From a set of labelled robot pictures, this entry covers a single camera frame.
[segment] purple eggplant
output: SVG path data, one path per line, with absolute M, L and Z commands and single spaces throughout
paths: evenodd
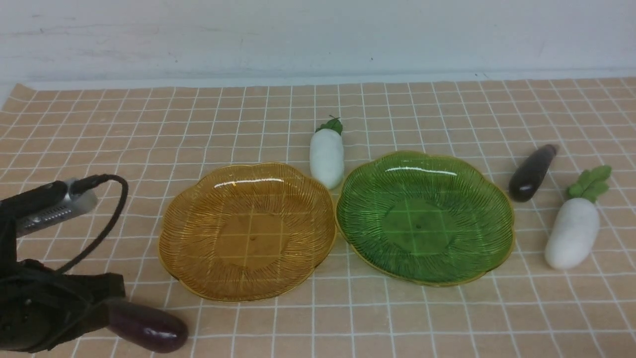
M 523 161 L 508 183 L 508 193 L 512 200 L 524 203 L 532 199 L 543 183 L 558 150 L 558 145 L 546 144 Z
M 106 304 L 108 329 L 124 340 L 156 353 L 174 352 L 188 340 L 188 326 L 169 313 L 123 299 Z

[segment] green leaf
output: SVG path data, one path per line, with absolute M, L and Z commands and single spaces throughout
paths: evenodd
M 592 169 L 590 174 L 594 181 L 599 181 L 599 180 L 605 181 L 609 179 L 610 175 L 612 175 L 612 167 L 597 166 L 596 168 Z
M 591 171 L 586 169 L 581 173 L 581 175 L 579 175 L 579 180 L 577 180 L 576 183 L 583 189 L 589 187 L 593 181 L 594 179 L 592 178 Z
M 596 203 L 599 196 L 609 190 L 605 182 L 612 175 L 612 167 L 608 165 L 597 166 L 592 170 L 584 170 L 579 175 L 576 183 L 572 184 L 567 193 L 570 198 L 581 197 L 592 203 Z
M 585 190 L 586 198 L 594 197 L 595 199 L 605 194 L 609 190 L 609 185 L 605 182 L 595 182 Z
M 340 117 L 334 117 L 332 115 L 330 115 L 329 117 L 331 117 L 331 119 L 328 122 L 323 123 L 320 127 L 318 127 L 316 129 L 316 132 L 320 131 L 321 129 L 331 129 L 332 131 L 335 131 L 339 135 L 342 135 L 342 123 L 340 123 Z
M 574 183 L 567 189 L 567 193 L 570 196 L 570 199 L 572 199 L 573 197 L 581 197 L 581 195 L 583 195 L 583 191 L 583 186 L 581 186 L 581 184 L 579 183 Z

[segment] grid mat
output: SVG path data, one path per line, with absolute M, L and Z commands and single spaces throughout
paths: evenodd
M 387 278 L 340 237 L 314 276 L 275 299 L 203 301 L 171 279 L 156 248 L 170 199 L 229 163 L 281 161 L 308 174 L 311 135 L 329 115 L 342 118 L 347 172 L 395 150 L 425 150 L 460 157 L 505 188 L 537 146 L 561 150 L 533 200 L 515 203 L 512 256 L 461 287 Z M 130 182 L 118 225 L 73 272 L 121 273 L 131 300 L 185 319 L 191 338 L 171 357 L 633 357 L 635 163 L 636 78 L 61 92 L 18 85 L 0 113 L 1 197 L 94 173 Z M 614 172 L 597 203 L 593 253 L 554 271 L 542 250 L 563 192 L 599 164 Z M 20 258 L 55 268 L 76 255 L 108 221 L 119 189 L 98 188 L 92 214 L 20 240 Z M 150 355 L 101 330 L 38 356 Z

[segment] amber glass plate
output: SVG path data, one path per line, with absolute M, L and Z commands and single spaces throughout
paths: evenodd
M 423 285 L 470 282 L 501 265 L 515 242 L 508 197 L 454 157 L 395 152 L 346 177 L 340 230 L 369 265 Z
M 275 297 L 305 281 L 329 254 L 333 207 L 327 188 L 292 166 L 220 168 L 171 202 L 159 257 L 200 297 Z

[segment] white radish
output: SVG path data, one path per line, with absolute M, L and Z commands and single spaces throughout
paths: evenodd
M 609 189 L 605 181 L 612 168 L 599 166 L 581 173 L 568 188 L 569 199 L 561 206 L 544 253 L 554 269 L 567 270 L 581 264 L 590 254 L 600 229 L 595 206 L 599 195 Z
M 309 144 L 309 169 L 312 177 L 331 190 L 345 174 L 345 150 L 342 145 L 342 123 L 339 118 L 316 129 Z

